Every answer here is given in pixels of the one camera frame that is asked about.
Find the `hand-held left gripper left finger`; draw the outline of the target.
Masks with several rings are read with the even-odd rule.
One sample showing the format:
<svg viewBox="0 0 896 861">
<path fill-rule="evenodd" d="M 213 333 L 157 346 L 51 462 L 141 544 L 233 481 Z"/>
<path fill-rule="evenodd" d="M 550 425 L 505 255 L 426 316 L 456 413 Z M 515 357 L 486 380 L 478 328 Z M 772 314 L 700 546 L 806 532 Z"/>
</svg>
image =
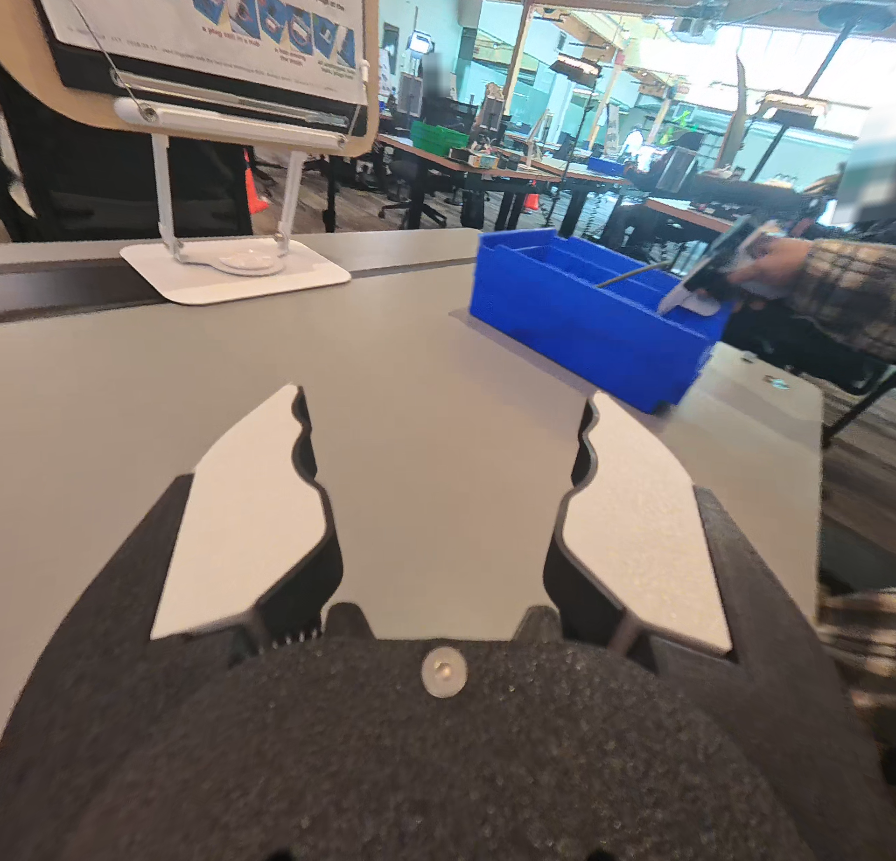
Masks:
<svg viewBox="0 0 896 861">
<path fill-rule="evenodd" d="M 322 631 L 343 562 L 305 391 L 284 385 L 192 473 L 151 639 L 242 630 L 259 651 Z"/>
</svg>

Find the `black office chair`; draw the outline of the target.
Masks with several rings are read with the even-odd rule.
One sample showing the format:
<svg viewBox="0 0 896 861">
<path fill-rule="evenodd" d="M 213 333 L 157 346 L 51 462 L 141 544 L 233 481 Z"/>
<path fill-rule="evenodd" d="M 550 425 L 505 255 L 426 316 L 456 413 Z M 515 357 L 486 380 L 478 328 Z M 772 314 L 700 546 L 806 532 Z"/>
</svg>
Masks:
<svg viewBox="0 0 896 861">
<path fill-rule="evenodd" d="M 150 136 L 61 116 L 1 75 L 19 169 L 2 164 L 2 232 L 13 242 L 159 239 Z M 177 237 L 252 233 L 241 146 L 171 138 L 168 164 Z"/>
</svg>

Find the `printed instruction sheet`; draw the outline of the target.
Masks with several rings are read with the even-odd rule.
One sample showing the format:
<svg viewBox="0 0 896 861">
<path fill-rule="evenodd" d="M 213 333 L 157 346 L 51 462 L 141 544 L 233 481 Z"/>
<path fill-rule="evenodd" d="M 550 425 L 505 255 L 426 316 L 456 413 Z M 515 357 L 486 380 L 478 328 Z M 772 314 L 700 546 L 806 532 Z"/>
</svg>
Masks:
<svg viewBox="0 0 896 861">
<path fill-rule="evenodd" d="M 363 0 L 39 0 L 82 49 L 364 105 Z"/>
</svg>

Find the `person's right forearm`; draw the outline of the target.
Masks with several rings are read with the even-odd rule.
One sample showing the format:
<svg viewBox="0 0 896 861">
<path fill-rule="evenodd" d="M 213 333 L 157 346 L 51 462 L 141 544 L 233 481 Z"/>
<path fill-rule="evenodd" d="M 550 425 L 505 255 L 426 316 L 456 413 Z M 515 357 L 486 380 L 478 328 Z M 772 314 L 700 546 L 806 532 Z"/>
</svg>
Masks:
<svg viewBox="0 0 896 861">
<path fill-rule="evenodd" d="M 894 246 L 812 241 L 785 301 L 832 340 L 895 363 Z"/>
</svg>

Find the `black swivel chair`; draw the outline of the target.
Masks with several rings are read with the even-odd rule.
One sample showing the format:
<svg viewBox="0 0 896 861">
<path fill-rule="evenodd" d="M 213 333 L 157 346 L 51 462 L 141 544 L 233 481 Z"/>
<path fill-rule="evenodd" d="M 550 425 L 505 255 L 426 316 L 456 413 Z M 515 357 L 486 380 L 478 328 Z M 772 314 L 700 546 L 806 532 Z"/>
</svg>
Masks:
<svg viewBox="0 0 896 861">
<path fill-rule="evenodd" d="M 446 216 L 429 205 L 427 198 L 439 191 L 452 189 L 452 179 L 433 167 L 430 161 L 415 156 L 393 160 L 390 168 L 396 190 L 400 191 L 405 187 L 408 190 L 408 197 L 382 206 L 377 212 L 377 218 L 384 221 L 388 212 L 399 211 L 403 213 L 399 229 L 419 229 L 424 218 L 429 219 L 438 228 L 445 229 Z"/>
</svg>

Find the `wooden office desk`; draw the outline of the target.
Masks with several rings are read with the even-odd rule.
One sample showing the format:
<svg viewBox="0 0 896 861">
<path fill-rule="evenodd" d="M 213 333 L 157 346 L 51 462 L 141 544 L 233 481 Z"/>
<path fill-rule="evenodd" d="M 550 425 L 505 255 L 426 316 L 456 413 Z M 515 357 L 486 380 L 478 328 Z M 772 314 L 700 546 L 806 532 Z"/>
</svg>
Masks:
<svg viewBox="0 0 896 861">
<path fill-rule="evenodd" d="M 508 171 L 492 168 L 477 169 L 467 163 L 442 158 L 417 150 L 409 139 L 400 139 L 380 133 L 376 141 L 385 148 L 404 156 L 426 159 L 436 169 L 443 171 L 453 181 L 453 186 L 462 191 L 487 195 L 494 192 L 503 196 L 495 224 L 496 231 L 514 230 L 519 222 L 525 195 L 544 195 L 553 187 L 560 187 L 562 178 L 533 169 Z"/>
</svg>

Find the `green plastic crate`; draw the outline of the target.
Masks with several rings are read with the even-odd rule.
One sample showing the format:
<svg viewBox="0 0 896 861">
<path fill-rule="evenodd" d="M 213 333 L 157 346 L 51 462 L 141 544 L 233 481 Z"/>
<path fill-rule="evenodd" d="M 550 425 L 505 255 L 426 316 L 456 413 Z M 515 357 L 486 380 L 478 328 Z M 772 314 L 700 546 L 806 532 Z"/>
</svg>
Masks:
<svg viewBox="0 0 896 861">
<path fill-rule="evenodd" d="M 411 125 L 409 137 L 415 149 L 442 158 L 448 158 L 453 149 L 467 148 L 469 143 L 469 134 L 467 133 L 430 125 L 421 120 L 417 120 Z"/>
</svg>

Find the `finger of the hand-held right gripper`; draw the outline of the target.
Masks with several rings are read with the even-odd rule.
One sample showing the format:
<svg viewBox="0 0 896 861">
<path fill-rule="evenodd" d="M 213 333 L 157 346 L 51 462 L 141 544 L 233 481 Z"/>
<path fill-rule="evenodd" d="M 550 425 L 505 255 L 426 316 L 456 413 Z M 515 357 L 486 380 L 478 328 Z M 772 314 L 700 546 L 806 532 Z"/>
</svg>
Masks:
<svg viewBox="0 0 896 861">
<path fill-rule="evenodd" d="M 722 303 L 711 296 L 700 294 L 699 291 L 691 291 L 685 285 L 679 284 L 659 302 L 657 314 L 666 316 L 678 307 L 700 317 L 709 318 L 721 310 Z"/>
</svg>

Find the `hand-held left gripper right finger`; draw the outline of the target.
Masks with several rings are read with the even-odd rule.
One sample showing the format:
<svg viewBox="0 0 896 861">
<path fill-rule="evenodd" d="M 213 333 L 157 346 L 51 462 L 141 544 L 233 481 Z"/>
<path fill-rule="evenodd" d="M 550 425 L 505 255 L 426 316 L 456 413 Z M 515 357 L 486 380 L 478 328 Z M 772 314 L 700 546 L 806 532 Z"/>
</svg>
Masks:
<svg viewBox="0 0 896 861">
<path fill-rule="evenodd" d="M 564 635 L 622 655 L 657 637 L 733 648 L 692 478 L 616 400 L 595 393 L 577 431 L 543 585 Z"/>
</svg>

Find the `blue plastic bin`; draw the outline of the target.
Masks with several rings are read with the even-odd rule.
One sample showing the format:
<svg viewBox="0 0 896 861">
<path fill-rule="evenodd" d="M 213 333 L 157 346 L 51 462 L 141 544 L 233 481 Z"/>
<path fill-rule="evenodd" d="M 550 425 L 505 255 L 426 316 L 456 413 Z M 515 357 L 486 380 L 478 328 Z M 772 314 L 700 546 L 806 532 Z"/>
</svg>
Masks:
<svg viewBox="0 0 896 861">
<path fill-rule="evenodd" d="M 479 237 L 470 314 L 646 414 L 682 401 L 721 341 L 733 304 L 713 317 L 657 314 L 679 280 L 553 229 Z"/>
</svg>

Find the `person's right hand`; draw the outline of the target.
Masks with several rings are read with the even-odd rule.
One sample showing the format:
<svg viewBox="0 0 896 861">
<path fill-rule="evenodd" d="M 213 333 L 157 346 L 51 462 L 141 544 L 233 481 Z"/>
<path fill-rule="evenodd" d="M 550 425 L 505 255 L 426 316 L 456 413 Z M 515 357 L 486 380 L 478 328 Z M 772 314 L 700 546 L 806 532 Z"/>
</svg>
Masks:
<svg viewBox="0 0 896 861">
<path fill-rule="evenodd" d="M 812 240 L 763 235 L 745 251 L 747 263 L 728 276 L 732 285 L 787 289 L 795 282 L 812 250 Z"/>
</svg>

